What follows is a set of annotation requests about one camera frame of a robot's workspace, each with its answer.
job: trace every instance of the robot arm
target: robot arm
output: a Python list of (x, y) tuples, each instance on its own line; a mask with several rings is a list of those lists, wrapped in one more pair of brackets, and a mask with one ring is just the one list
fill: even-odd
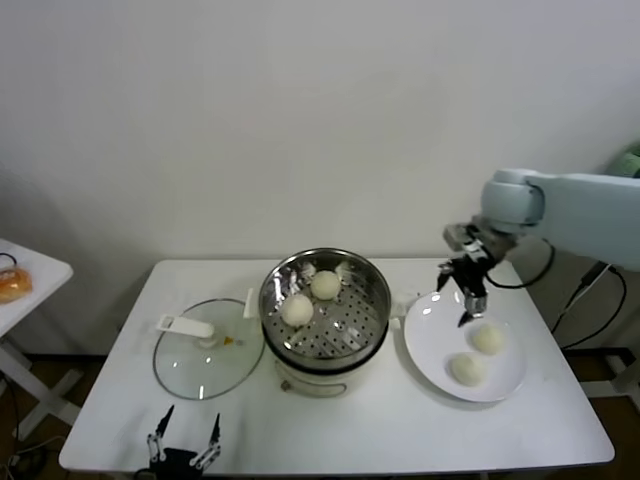
[(461, 324), (486, 310), (484, 277), (524, 235), (640, 270), (640, 179), (498, 170), (481, 205), (481, 215), (444, 232), (457, 255), (441, 266), (438, 289), (453, 277), (462, 290), (467, 314)]

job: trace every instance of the white table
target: white table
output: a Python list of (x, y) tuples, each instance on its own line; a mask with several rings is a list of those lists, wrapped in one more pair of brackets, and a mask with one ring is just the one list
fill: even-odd
[[(6, 305), (0, 305), (1, 338), (69, 280), (73, 270), (64, 262), (3, 239), (0, 239), (0, 252), (13, 255), (18, 260), (18, 265), (29, 272), (33, 282), (33, 291), (30, 294)], [(0, 257), (3, 265), (6, 260), (7, 257)], [(61, 397), (82, 377), (82, 372), (68, 371), (55, 387), (49, 389), (29, 371), (29, 365), (29, 360), (11, 347), (11, 344), (0, 342), (0, 370), (40, 402), (20, 422), (20, 440), (27, 438), (48, 414), (73, 425), (80, 412), (79, 407)]]
[[(392, 328), (362, 385), (343, 397), (285, 393), (265, 354), (238, 388), (203, 402), (165, 392), (152, 372), (163, 313), (213, 297), (244, 299), (277, 262), (163, 261), (156, 265), (60, 455), (70, 470), (145, 467), (145, 437), (170, 405), (165, 446), (194, 451), (221, 413), (221, 475), (403, 474), (512, 470), (607, 462), (614, 450), (557, 344), (525, 291), (490, 291), (491, 309), (511, 318), (528, 359), (525, 384), (506, 401), (454, 399), (426, 380)], [(374, 260), (392, 293), (429, 292), (437, 259)], [(518, 283), (510, 265), (497, 281)]]

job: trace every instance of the cable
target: cable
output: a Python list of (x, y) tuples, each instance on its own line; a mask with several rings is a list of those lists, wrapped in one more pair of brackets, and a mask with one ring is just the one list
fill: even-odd
[(16, 452), (16, 455), (22, 455), (23, 453), (27, 453), (30, 452), (32, 450), (35, 450), (37, 448), (40, 447), (44, 447), (45, 445), (50, 444), (51, 442), (54, 442), (56, 440), (66, 440), (66, 437), (63, 437), (62, 435), (56, 435), (55, 437), (51, 437), (49, 440), (45, 440), (42, 443), (39, 443), (38, 445), (35, 445), (33, 447), (29, 447), (29, 448), (25, 448), (24, 450), (20, 450), (19, 452)]
[(587, 273), (582, 276), (582, 278), (580, 279), (580, 285), (578, 285), (578, 288), (576, 288), (571, 294), (569, 301), (560, 312), (560, 315), (558, 315), (558, 319), (556, 320), (556, 324), (551, 329), (551, 333), (556, 333), (556, 330), (558, 330), (558, 327), (560, 327), (562, 320), (564, 320), (565, 315), (569, 313), (569, 310), (571, 310), (573, 306), (578, 303), (578, 301), (582, 297), (584, 297), (584, 295), (589, 290), (591, 290), (591, 288), (598, 282), (598, 280), (600, 280), (600, 278), (602, 278), (602, 276), (607, 272), (609, 267), (611, 267), (610, 264), (597, 262), (593, 267), (589, 269)]
[(615, 312), (613, 312), (613, 315), (611, 315), (611, 317), (609, 317), (609, 320), (607, 320), (602, 327), (600, 327), (598, 330), (593, 332), (591, 335), (587, 335), (586, 337), (581, 338), (580, 340), (577, 340), (577, 341), (575, 341), (573, 343), (570, 343), (567, 346), (562, 347), (562, 350), (567, 350), (568, 348), (575, 347), (576, 345), (580, 345), (581, 343), (584, 343), (587, 340), (591, 340), (593, 337), (599, 335), (604, 330), (606, 330), (606, 328), (609, 325), (611, 325), (613, 323), (613, 321), (616, 319), (616, 317), (620, 313), (620, 310), (622, 310), (622, 306), (624, 305), (624, 302), (627, 299), (627, 282), (624, 280), (624, 277), (620, 274), (620, 272), (618, 272), (618, 270), (616, 270), (613, 267), (609, 267), (609, 270), (616, 277), (618, 277), (618, 279), (620, 280), (620, 285), (622, 285), (622, 296), (620, 297), (620, 302), (618, 303), (618, 307), (616, 308)]
[(547, 260), (547, 264), (544, 266), (544, 268), (540, 271), (538, 275), (536, 275), (535, 277), (533, 277), (531, 280), (527, 282), (521, 283), (520, 285), (503, 285), (502, 283), (498, 283), (495, 280), (493, 280), (488, 273), (485, 274), (485, 277), (491, 285), (498, 288), (506, 288), (507, 290), (518, 290), (520, 288), (530, 287), (531, 285), (534, 285), (538, 283), (540, 280), (542, 280), (542, 278), (547, 273), (549, 273), (549, 270), (551, 270), (551, 267), (553, 266), (553, 262), (556, 259), (556, 249), (552, 245), (549, 245), (549, 248), (551, 248), (551, 251), (549, 252), (549, 260)]

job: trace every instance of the white wall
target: white wall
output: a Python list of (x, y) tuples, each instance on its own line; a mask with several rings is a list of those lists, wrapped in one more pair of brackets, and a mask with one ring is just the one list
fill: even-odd
[(496, 168), (594, 171), (638, 138), (639, 16), (632, 1), (2, 2), (0, 233), (76, 271), (16, 338), (107, 352), (166, 257), (447, 254), (442, 226)]

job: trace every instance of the glass lid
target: glass lid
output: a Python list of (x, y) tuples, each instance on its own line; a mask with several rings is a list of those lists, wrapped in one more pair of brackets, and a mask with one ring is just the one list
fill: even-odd
[(240, 385), (258, 364), (264, 337), (255, 319), (243, 318), (244, 303), (214, 299), (181, 316), (213, 325), (209, 339), (164, 332), (153, 353), (158, 382), (187, 400), (206, 400)]

